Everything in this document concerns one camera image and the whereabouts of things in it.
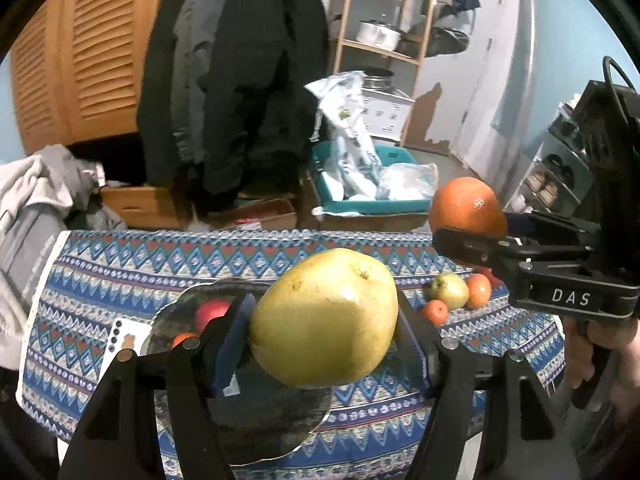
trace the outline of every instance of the patterned tablecloth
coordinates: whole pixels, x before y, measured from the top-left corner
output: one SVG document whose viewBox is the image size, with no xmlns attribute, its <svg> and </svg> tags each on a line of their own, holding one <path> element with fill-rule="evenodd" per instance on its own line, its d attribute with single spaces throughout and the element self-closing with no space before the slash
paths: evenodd
<svg viewBox="0 0 640 480">
<path fill-rule="evenodd" d="M 426 282 L 443 270 L 469 270 L 436 254 L 429 234 L 355 232 L 71 231 L 60 235 L 36 292 L 22 348 L 17 399 L 25 411 L 69 441 L 97 385 L 115 317 L 151 322 L 186 288 L 230 276 L 272 282 L 290 266 L 336 247 L 379 259 L 415 308 Z M 526 352 L 543 384 L 564 366 L 562 336 L 546 314 L 513 308 L 505 288 L 487 306 L 449 314 L 442 335 L 469 348 Z M 483 395 L 474 394 L 476 426 Z M 408 468 L 430 413 L 425 399 L 383 361 L 354 384 L 334 388 L 326 420 L 297 450 L 234 469 L 239 479 L 377 478 Z M 181 478 L 171 437 L 159 431 L 162 461 Z"/>
</svg>

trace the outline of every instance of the bolt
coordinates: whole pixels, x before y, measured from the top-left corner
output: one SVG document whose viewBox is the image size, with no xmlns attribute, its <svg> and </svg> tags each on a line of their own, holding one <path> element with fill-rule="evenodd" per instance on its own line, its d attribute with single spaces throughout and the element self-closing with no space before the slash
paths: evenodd
<svg viewBox="0 0 640 480">
<path fill-rule="evenodd" d="M 452 337 L 443 337 L 441 343 L 447 350 L 455 350 L 460 344 L 457 339 L 453 339 Z"/>
<path fill-rule="evenodd" d="M 200 339 L 197 337 L 188 337 L 182 342 L 182 347 L 187 350 L 194 350 L 200 346 Z"/>
<path fill-rule="evenodd" d="M 124 350 L 120 350 L 116 354 L 116 359 L 121 363 L 126 363 L 132 357 L 133 357 L 133 350 L 131 348 L 125 348 Z"/>
<path fill-rule="evenodd" d="M 509 350 L 507 352 L 509 359 L 517 363 L 524 361 L 524 354 L 520 350 Z"/>
</svg>

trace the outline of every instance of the teal plastic bin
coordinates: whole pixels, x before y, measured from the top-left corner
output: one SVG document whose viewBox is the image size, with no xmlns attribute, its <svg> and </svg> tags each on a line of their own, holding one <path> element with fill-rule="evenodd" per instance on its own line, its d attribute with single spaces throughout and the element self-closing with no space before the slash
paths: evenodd
<svg viewBox="0 0 640 480">
<path fill-rule="evenodd" d="M 399 162 L 416 164 L 415 159 L 404 148 L 395 146 L 376 145 L 376 152 L 384 166 L 391 166 Z M 431 200 L 371 200 L 368 202 L 349 202 L 341 200 L 334 202 L 329 195 L 329 189 L 320 171 L 330 154 L 329 142 L 318 142 L 313 146 L 311 154 L 311 173 L 318 190 L 320 205 L 329 213 L 346 213 L 355 211 L 363 215 L 393 215 L 400 213 L 425 213 L 429 210 Z"/>
</svg>

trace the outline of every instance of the black plate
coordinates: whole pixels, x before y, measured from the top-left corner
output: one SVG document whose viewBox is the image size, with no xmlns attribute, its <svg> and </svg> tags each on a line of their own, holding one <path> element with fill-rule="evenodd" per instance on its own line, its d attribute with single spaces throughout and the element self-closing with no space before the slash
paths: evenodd
<svg viewBox="0 0 640 480">
<path fill-rule="evenodd" d="M 145 353 L 165 352 L 177 334 L 196 332 L 194 314 L 205 301 L 232 301 L 248 293 L 260 300 L 267 288 L 265 284 L 231 278 L 185 290 L 156 316 Z M 239 394 L 208 400 L 220 442 L 232 465 L 290 453 L 318 427 L 331 406 L 331 388 L 299 390 L 279 383 L 262 370 L 248 346 L 236 378 Z M 156 392 L 156 416 L 172 434 L 164 390 Z"/>
</svg>

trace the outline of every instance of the louvered door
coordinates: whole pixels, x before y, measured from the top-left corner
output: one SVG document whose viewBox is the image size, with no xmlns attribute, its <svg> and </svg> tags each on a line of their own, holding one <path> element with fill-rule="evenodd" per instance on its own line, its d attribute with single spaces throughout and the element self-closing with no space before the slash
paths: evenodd
<svg viewBox="0 0 640 480">
<path fill-rule="evenodd" d="M 137 131 L 136 105 L 159 0 L 64 0 L 60 35 L 76 140 Z"/>
<path fill-rule="evenodd" d="M 70 144 L 58 56 L 62 0 L 47 0 L 11 49 L 14 108 L 22 145 L 31 154 L 47 144 Z"/>
</svg>

